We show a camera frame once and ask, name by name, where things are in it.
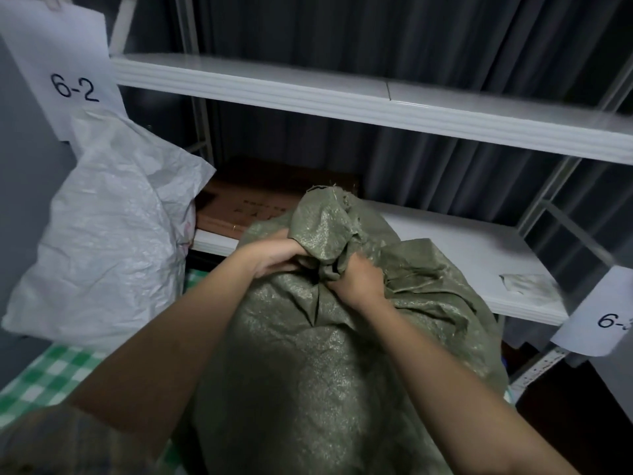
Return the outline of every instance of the white paper label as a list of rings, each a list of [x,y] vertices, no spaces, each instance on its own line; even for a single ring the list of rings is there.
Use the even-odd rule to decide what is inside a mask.
[[[100,106],[127,117],[107,53],[102,13],[41,0],[0,0],[0,33],[60,141],[70,114]]]
[[[552,337],[552,342],[589,357],[613,351],[633,323],[633,270],[613,267]]]

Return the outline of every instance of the cardboard box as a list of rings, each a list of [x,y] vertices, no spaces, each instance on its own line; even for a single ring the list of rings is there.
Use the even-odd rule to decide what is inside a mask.
[[[239,239],[251,223],[294,208],[315,185],[338,185],[358,195],[358,177],[236,157],[196,197],[196,227]]]

